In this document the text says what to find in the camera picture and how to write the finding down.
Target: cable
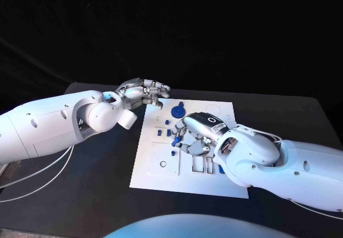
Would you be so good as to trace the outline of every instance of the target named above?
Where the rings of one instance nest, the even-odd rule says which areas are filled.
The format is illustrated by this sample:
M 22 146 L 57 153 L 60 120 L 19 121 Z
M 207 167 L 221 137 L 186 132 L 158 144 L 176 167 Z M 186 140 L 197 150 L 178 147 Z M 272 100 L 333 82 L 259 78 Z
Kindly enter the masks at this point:
M 300 204 L 299 204 L 297 202 L 295 202 L 293 200 L 290 200 L 290 201 L 292 201 L 295 204 L 297 204 L 300 207 L 303 207 L 305 209 L 308 209 L 309 211 L 316 212 L 316 213 L 319 213 L 321 215 L 325 215 L 325 216 L 328 216 L 328 217 L 332 217 L 332 218 L 336 218 L 336 219 L 343 220 L 342 217 L 335 217 L 335 216 L 328 215 L 328 214 L 325 214 L 325 213 L 322 213 L 322 212 L 318 212 L 318 211 L 315 211 L 313 209 L 310 209 L 310 208 L 305 207 L 303 205 L 300 205 Z
M 264 132 L 264 131 L 261 131 L 261 130 L 257 130 L 257 129 L 254 129 L 254 128 L 250 128 L 250 129 L 251 129 L 253 131 L 261 133 L 261 134 L 266 134 L 266 135 L 272 136 L 272 138 L 273 138 L 276 141 L 283 140 L 279 135 L 274 135 L 274 134 L 272 134 L 272 133 L 269 133 L 269 132 Z
M 64 158 L 64 156 L 67 155 L 67 153 L 68 153 L 68 151 L 71 150 L 71 148 L 73 148 L 73 147 L 68 148 L 68 150 L 65 151 L 65 153 L 63 154 L 63 156 L 55 160 L 55 162 L 54 162 L 50 166 L 47 166 L 41 171 L 38 171 L 38 172 L 34 173 L 32 175 L 24 177 L 24 178 L 19 179 L 18 181 L 11 182 L 11 183 L 8 183 L 6 185 L 0 186 L 0 189 L 5 188 L 5 187 L 9 187 L 9 186 L 14 185 L 15 183 L 18 183 L 18 182 L 27 180 L 28 178 L 31 178 L 32 176 L 35 176 L 35 175 L 38 175 L 41 172 L 44 172 L 47 169 L 50 169 L 50 168 L 60 162 L 60 160 Z
M 52 180 L 51 180 L 39 189 L 37 189 L 34 192 L 28 193 L 27 195 L 21 196 L 21 197 L 12 198 L 12 199 L 9 199 L 9 200 L 3 200 L 3 201 L 0 201 L 0 202 L 11 202 L 11 201 L 14 201 L 14 200 L 18 200 L 18 199 L 21 199 L 21 198 L 29 196 L 29 195 L 34 194 L 35 192 L 38 192 L 45 186 L 48 186 L 48 184 L 55 180 L 55 178 L 57 178 L 57 177 L 60 176 L 60 174 L 63 173 L 63 171 L 64 171 L 64 169 L 65 169 L 65 167 L 67 167 L 67 164 L 68 164 L 68 162 L 70 162 L 70 158 L 71 158 L 71 156 L 73 156 L 73 153 L 74 153 L 74 146 L 73 146 L 73 151 L 71 151 L 71 153 L 70 153 L 70 157 L 68 157 L 67 163 L 65 163 L 63 169 L 60 170 L 60 173 L 57 174 L 57 176 L 52 178 Z

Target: white robotic arm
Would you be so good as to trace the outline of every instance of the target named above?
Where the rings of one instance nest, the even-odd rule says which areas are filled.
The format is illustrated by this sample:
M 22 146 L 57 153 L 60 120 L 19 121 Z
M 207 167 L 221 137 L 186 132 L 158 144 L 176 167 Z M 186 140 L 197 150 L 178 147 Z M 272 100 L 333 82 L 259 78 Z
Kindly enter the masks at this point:
M 113 129 L 130 129 L 143 103 L 162 109 L 158 95 L 169 97 L 162 83 L 132 79 L 116 92 L 86 91 L 29 102 L 0 115 L 0 164 L 60 152 Z
M 179 141 L 188 129 L 197 142 L 192 145 L 179 142 L 176 146 L 195 156 L 207 155 L 212 147 L 214 162 L 234 183 L 261 187 L 289 200 L 342 212 L 343 151 L 277 139 L 244 125 L 230 130 L 208 113 L 194 113 L 176 124 L 174 137 Z

